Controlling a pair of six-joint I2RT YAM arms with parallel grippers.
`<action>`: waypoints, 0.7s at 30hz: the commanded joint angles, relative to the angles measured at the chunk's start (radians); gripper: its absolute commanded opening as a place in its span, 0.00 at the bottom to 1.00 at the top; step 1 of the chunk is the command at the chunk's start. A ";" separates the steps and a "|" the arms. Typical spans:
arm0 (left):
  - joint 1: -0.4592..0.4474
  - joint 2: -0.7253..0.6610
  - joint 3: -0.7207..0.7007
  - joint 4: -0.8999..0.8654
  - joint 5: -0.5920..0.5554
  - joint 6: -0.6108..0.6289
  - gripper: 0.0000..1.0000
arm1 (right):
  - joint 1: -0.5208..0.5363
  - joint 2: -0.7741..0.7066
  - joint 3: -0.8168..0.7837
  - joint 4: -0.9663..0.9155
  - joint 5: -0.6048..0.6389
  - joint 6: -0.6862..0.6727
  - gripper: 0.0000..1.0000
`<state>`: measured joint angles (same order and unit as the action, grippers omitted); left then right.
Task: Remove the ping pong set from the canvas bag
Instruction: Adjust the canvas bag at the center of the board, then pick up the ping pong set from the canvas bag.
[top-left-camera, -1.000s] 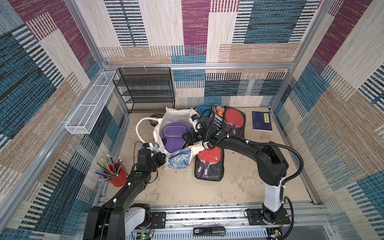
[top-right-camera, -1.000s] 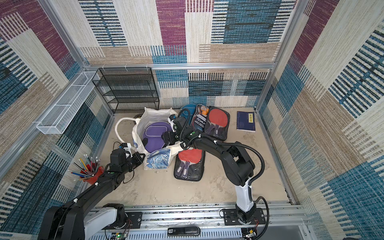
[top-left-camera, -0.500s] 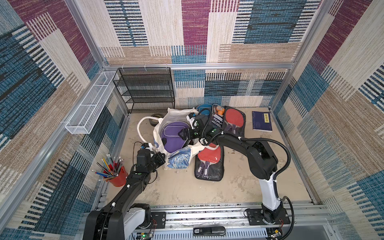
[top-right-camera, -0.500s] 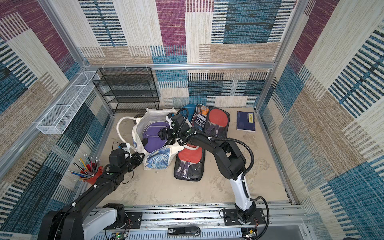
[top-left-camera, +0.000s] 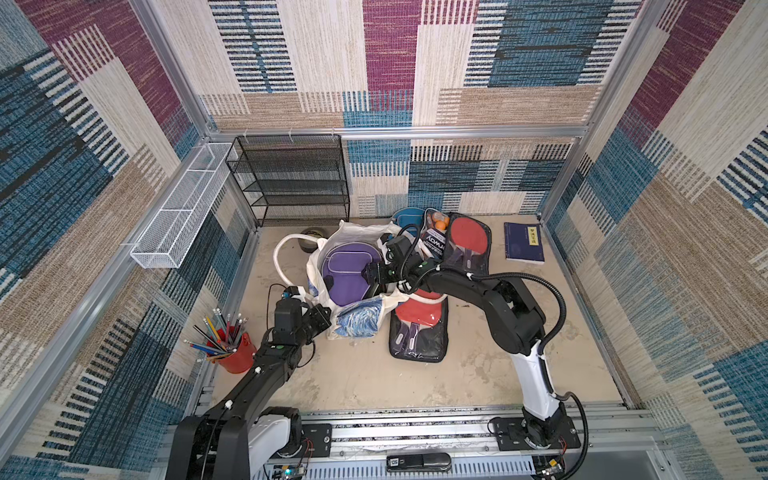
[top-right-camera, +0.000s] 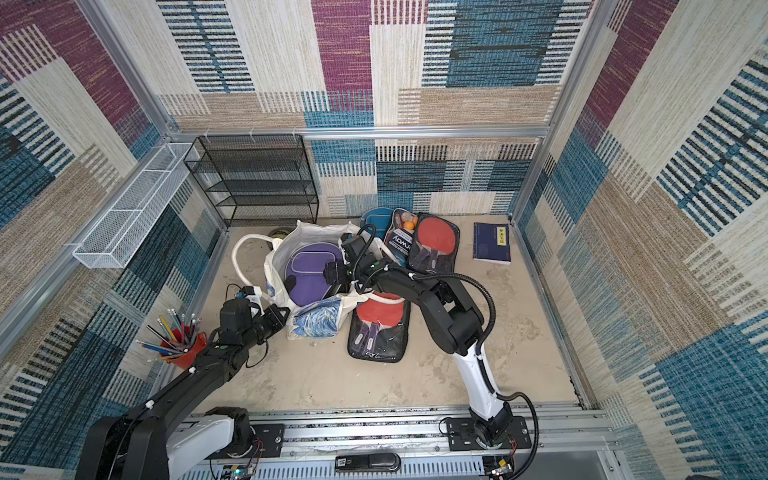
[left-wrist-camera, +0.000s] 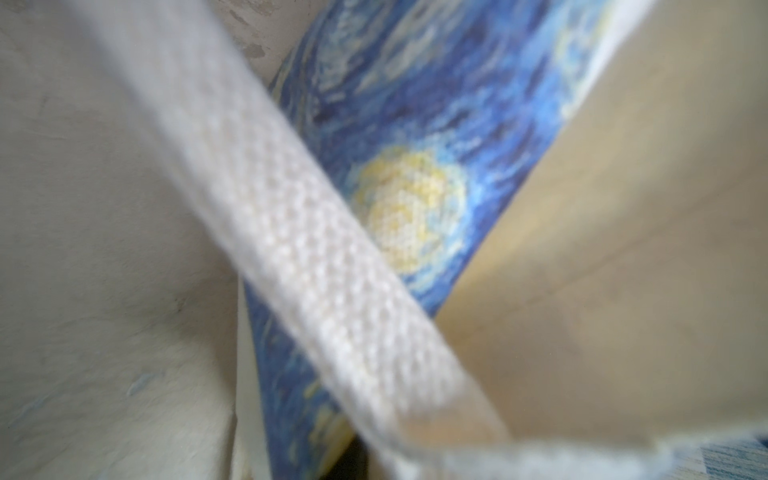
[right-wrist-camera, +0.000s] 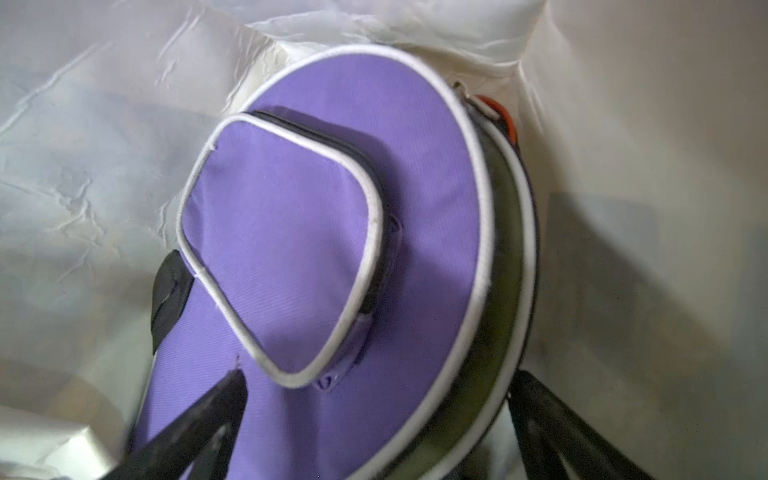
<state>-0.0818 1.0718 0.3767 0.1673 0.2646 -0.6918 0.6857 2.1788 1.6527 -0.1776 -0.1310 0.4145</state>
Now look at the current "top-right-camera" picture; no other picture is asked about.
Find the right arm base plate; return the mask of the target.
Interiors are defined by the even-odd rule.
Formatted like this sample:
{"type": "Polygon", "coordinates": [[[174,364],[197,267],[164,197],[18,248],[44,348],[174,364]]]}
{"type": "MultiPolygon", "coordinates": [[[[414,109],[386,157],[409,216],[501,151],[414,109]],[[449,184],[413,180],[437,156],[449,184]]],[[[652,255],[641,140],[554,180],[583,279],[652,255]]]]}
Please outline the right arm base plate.
{"type": "Polygon", "coordinates": [[[533,441],[531,433],[533,430],[528,427],[525,418],[522,416],[513,416],[511,423],[506,429],[506,433],[501,437],[499,443],[491,446],[482,443],[475,432],[474,422],[471,418],[444,417],[438,424],[438,430],[441,435],[448,440],[450,451],[470,451],[481,449],[531,449],[533,441]]]}

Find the red paddle mesh case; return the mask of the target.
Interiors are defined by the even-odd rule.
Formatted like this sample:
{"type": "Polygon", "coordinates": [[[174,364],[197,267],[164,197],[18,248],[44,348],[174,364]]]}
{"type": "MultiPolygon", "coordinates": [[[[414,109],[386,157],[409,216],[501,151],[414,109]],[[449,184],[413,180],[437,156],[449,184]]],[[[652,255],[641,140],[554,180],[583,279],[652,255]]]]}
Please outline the red paddle mesh case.
{"type": "Polygon", "coordinates": [[[425,274],[453,273],[460,243],[460,229],[432,214],[423,214],[416,225],[407,266],[425,274]]]}

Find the clear ping pong set case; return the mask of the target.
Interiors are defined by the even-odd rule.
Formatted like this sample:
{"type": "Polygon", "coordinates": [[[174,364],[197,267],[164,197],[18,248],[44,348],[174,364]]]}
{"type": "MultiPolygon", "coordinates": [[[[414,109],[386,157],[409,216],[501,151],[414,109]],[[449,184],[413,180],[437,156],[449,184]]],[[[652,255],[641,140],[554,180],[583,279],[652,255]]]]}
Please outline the clear ping pong set case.
{"type": "Polygon", "coordinates": [[[404,208],[395,208],[392,212],[384,243],[401,266],[407,265],[418,222],[418,216],[404,208]]]}

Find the blue ping pong paddle case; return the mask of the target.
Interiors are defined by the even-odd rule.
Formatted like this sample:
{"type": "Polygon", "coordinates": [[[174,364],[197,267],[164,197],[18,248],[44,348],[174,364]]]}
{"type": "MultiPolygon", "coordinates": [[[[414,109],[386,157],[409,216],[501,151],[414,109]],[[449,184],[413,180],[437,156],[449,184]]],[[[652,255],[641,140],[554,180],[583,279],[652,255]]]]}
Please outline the blue ping pong paddle case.
{"type": "Polygon", "coordinates": [[[373,225],[376,229],[376,237],[384,240],[393,222],[394,210],[388,207],[377,207],[364,213],[360,217],[359,224],[373,225]]]}

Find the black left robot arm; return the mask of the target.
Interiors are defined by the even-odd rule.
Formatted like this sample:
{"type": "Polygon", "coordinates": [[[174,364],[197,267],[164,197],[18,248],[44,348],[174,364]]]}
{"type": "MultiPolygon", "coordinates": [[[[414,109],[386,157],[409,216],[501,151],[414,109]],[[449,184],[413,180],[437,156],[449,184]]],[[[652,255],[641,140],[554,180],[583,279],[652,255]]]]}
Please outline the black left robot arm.
{"type": "Polygon", "coordinates": [[[246,298],[226,301],[220,326],[192,365],[144,403],[119,417],[104,417],[88,431],[77,479],[169,479],[166,442],[211,393],[232,380],[249,351],[283,329],[290,309],[265,310],[246,298]]]}

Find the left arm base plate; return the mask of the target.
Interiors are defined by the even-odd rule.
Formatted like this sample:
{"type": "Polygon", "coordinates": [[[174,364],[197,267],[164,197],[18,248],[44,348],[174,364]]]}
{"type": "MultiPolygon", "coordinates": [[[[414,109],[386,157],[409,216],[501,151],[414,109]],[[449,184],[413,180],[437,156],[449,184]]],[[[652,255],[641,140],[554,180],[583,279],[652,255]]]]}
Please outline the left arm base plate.
{"type": "Polygon", "coordinates": [[[244,444],[216,451],[207,460],[277,458],[281,455],[284,434],[285,425],[282,423],[251,424],[244,444]]]}

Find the purple paddle case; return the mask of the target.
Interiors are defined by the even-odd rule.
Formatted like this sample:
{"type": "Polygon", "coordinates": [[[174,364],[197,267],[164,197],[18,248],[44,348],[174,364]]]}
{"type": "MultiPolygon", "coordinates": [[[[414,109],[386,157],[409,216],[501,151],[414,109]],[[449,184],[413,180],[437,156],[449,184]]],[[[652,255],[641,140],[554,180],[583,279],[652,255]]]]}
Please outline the purple paddle case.
{"type": "Polygon", "coordinates": [[[290,299],[299,307],[305,307],[334,295],[328,294],[323,270],[327,263],[341,260],[340,248],[330,243],[312,243],[296,250],[284,271],[284,285],[290,299]]]}

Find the canvas tote bag starry print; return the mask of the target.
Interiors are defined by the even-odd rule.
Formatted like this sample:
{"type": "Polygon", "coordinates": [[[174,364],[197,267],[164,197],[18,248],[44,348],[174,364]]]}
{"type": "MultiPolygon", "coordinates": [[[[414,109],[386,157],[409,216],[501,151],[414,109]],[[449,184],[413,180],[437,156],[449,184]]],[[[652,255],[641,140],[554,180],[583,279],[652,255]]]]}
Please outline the canvas tote bag starry print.
{"type": "Polygon", "coordinates": [[[372,301],[376,307],[401,312],[405,301],[399,297],[364,293],[346,280],[333,280],[330,271],[342,270],[353,261],[342,251],[342,240],[361,232],[352,223],[321,226],[298,221],[283,239],[262,234],[247,234],[233,246],[231,261],[245,286],[253,283],[238,264],[239,249],[248,241],[262,241],[272,247],[264,261],[265,297],[274,305],[290,310],[286,327],[290,339],[329,338],[338,333],[353,310],[372,301]]]}

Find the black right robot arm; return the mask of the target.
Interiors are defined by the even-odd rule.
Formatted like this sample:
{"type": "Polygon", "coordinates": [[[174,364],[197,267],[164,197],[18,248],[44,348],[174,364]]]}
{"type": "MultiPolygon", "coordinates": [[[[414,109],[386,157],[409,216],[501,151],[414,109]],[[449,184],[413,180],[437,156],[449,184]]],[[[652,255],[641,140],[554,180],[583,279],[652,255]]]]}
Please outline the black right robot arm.
{"type": "Polygon", "coordinates": [[[340,239],[343,260],[333,267],[334,273],[359,302],[409,302],[420,309],[432,340],[454,358],[459,368],[478,444],[485,448],[499,446],[507,437],[513,414],[497,387],[486,355],[485,341],[496,320],[490,293],[463,274],[408,270],[385,254],[376,253],[372,248],[374,240],[367,234],[344,233],[340,239]]]}

